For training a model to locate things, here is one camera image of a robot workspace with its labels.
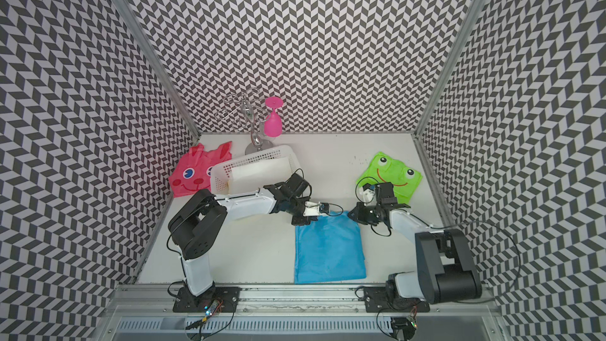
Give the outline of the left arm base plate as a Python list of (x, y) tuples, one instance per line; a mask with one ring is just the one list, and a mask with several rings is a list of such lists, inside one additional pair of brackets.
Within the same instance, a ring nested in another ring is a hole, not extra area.
[(235, 286), (212, 286), (203, 294), (193, 295), (188, 287), (181, 287), (176, 294), (173, 312), (177, 314), (202, 314), (211, 308), (211, 304), (218, 302), (223, 314), (232, 314), (236, 311), (240, 299), (241, 288)]

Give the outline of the green frog raincoat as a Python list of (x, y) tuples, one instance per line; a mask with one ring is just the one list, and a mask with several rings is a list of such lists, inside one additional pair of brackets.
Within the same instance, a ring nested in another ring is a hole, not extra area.
[(377, 153), (358, 179), (357, 185), (362, 187), (365, 184), (389, 182), (394, 186), (398, 203), (409, 205), (421, 180), (422, 174), (418, 170), (384, 153)]

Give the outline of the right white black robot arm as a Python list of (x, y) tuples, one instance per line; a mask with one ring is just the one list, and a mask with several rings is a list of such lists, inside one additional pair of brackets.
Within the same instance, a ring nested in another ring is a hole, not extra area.
[(388, 298), (419, 299), (428, 304), (481, 298), (482, 284), (464, 233), (455, 227), (435, 227), (400, 204), (390, 182), (360, 182), (358, 199), (347, 216), (355, 223), (388, 233), (400, 233), (414, 246), (416, 269), (388, 277)]

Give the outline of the blue raincoat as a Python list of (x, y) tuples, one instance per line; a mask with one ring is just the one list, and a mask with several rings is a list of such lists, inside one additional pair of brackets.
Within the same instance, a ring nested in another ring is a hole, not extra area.
[(365, 279), (361, 231), (346, 213), (295, 228), (294, 282), (326, 284)]

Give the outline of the chrome glass holder stand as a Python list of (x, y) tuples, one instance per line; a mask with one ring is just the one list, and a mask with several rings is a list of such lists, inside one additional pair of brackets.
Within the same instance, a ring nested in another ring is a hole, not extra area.
[(260, 125), (263, 121), (258, 118), (258, 110), (247, 94), (228, 94), (227, 102), (235, 105), (235, 110), (238, 110), (243, 115), (248, 126), (250, 142), (245, 150), (246, 155), (274, 148), (275, 145), (260, 134)]

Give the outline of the white plastic basket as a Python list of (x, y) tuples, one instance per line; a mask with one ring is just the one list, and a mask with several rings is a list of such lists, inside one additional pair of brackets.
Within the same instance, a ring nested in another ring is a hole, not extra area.
[(300, 167), (292, 148), (280, 145), (215, 165), (211, 169), (211, 192), (245, 194), (265, 185), (285, 182)]

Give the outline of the pink silicone wine glass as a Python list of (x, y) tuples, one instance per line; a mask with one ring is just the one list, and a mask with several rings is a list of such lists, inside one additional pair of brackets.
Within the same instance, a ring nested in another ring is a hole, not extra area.
[(283, 106), (283, 101), (277, 96), (268, 97), (265, 105), (271, 110), (264, 120), (264, 133), (268, 137), (279, 137), (282, 134), (282, 118), (278, 110)]

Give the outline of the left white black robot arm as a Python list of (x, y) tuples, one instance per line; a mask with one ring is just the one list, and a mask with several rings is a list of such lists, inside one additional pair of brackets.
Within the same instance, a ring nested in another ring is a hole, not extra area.
[(189, 293), (197, 298), (213, 287), (208, 253), (223, 225), (278, 212), (290, 214), (295, 225), (308, 225), (305, 211), (311, 193), (312, 186), (298, 173), (285, 182), (245, 194), (214, 195), (208, 189), (196, 192), (168, 224), (170, 238), (179, 248)]

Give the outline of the aluminium front rail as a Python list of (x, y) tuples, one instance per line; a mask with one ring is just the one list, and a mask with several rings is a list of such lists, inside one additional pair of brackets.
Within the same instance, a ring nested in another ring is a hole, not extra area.
[[(102, 319), (112, 317), (183, 317), (175, 313), (176, 292), (167, 284), (120, 285), (102, 312)], [(293, 285), (293, 284), (243, 284), (236, 309), (237, 318), (246, 317), (366, 317), (366, 305), (361, 296), (363, 290), (356, 284)], [(484, 295), (481, 304), (448, 302), (420, 309), (418, 317), (498, 317), (496, 304), (487, 302)]]

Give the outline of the pink bunny raincoat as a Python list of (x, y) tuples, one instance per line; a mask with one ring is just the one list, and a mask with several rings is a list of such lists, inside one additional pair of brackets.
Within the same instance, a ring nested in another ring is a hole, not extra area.
[(211, 170), (217, 164), (232, 159), (232, 142), (226, 142), (213, 150), (207, 150), (202, 144), (189, 149), (178, 161), (177, 167), (169, 178), (174, 197), (185, 197), (211, 186)]

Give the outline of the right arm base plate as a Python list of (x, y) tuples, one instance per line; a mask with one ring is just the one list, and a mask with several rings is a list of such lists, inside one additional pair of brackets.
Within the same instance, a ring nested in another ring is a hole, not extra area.
[(379, 312), (408, 313), (413, 309), (419, 314), (429, 313), (429, 303), (419, 298), (403, 298), (393, 289), (386, 287), (363, 286), (360, 289), (359, 299), (365, 304), (365, 311), (369, 314)]

